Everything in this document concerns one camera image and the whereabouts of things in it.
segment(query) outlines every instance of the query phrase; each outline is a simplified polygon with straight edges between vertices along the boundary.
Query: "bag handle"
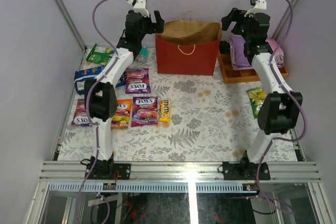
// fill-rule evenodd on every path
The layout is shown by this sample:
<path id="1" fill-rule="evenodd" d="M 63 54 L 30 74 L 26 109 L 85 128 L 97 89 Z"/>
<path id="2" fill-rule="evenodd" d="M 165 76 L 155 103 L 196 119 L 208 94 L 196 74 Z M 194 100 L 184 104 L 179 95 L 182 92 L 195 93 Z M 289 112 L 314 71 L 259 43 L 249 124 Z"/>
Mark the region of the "bag handle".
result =
<path id="1" fill-rule="evenodd" d="M 177 48 L 178 48 L 178 50 L 179 50 L 181 53 L 183 53 L 184 55 L 192 55 L 192 54 L 194 53 L 194 51 L 195 51 L 196 45 L 194 45 L 194 49 L 193 49 L 193 51 L 192 51 L 191 53 L 189 53 L 189 54 L 186 54 L 184 51 L 182 51 L 179 45 L 177 46 Z"/>
<path id="2" fill-rule="evenodd" d="M 192 10 L 187 10 L 186 12 L 182 13 L 182 14 L 180 15 L 180 21 L 183 21 L 183 20 L 184 20 L 183 18 L 184 18 L 185 15 L 187 15 L 187 14 L 190 14 L 190 20 L 193 19 L 193 21 L 195 22 L 195 17 L 194 17 L 194 15 L 193 15 L 193 11 L 192 11 Z"/>

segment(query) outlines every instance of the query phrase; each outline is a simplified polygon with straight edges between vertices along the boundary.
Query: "purple candy bag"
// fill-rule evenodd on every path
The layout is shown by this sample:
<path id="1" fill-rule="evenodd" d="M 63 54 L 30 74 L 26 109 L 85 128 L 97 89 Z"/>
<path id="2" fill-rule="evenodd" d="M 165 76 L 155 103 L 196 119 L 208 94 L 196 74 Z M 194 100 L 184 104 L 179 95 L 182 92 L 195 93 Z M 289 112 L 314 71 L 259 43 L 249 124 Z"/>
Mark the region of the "purple candy bag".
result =
<path id="1" fill-rule="evenodd" d="M 148 68 L 126 70 L 126 94 L 148 94 L 151 92 Z"/>
<path id="2" fill-rule="evenodd" d="M 157 107 L 157 97 L 133 97 L 131 127 L 158 124 Z"/>
<path id="3" fill-rule="evenodd" d="M 76 111 L 71 122 L 71 125 L 79 125 L 79 126 L 90 126 L 88 116 L 85 111 L 85 99 L 78 99 Z"/>

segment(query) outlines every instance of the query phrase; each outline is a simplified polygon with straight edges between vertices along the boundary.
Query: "tabletop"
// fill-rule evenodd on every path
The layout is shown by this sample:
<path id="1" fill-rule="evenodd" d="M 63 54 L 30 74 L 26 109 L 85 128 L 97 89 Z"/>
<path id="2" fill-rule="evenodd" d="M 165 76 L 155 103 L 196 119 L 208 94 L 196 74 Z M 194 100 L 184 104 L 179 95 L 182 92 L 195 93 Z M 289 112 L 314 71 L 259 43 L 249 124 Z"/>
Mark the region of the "tabletop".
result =
<path id="1" fill-rule="evenodd" d="M 86 62 L 83 68 L 94 66 Z M 130 68 L 149 68 L 152 93 L 143 96 L 171 99 L 172 121 L 112 129 L 114 160 L 238 161 L 251 146 L 259 127 L 246 91 L 260 82 L 224 84 L 218 62 L 213 76 L 158 74 L 155 48 L 149 48 L 145 63 L 135 61 Z M 118 99 L 138 96 L 125 94 L 125 86 L 115 92 Z M 71 125 L 79 98 L 84 96 L 76 94 L 73 101 L 59 161 L 82 160 L 96 151 L 92 127 Z M 268 160 L 296 161 L 293 144 L 277 141 Z"/>

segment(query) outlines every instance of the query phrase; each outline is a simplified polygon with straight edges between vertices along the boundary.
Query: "purple towel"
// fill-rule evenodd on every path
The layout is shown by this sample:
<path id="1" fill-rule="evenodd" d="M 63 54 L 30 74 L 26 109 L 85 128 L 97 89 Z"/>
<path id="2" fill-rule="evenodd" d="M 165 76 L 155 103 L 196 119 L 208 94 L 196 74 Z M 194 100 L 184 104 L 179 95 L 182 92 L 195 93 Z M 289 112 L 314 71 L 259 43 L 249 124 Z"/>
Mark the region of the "purple towel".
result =
<path id="1" fill-rule="evenodd" d="M 274 50 L 278 44 L 274 39 L 267 38 L 266 41 L 270 44 L 272 50 Z M 229 39 L 230 52 L 231 52 L 231 62 L 232 68 L 234 70 L 251 69 L 252 66 L 248 63 L 247 58 L 244 55 L 244 39 L 241 36 L 232 37 Z M 275 55 L 275 61 L 279 67 L 284 65 L 284 53 L 281 48 L 279 48 Z"/>

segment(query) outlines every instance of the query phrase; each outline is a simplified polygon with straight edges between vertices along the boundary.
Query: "red shopping bag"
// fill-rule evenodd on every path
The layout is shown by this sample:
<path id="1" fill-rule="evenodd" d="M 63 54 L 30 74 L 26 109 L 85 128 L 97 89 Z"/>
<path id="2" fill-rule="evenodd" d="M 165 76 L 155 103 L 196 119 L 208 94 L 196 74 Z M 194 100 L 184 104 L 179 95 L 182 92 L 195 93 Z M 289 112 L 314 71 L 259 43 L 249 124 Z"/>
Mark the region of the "red shopping bag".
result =
<path id="1" fill-rule="evenodd" d="M 219 23 L 177 20 L 155 38 L 158 73 L 212 76 L 222 29 Z"/>

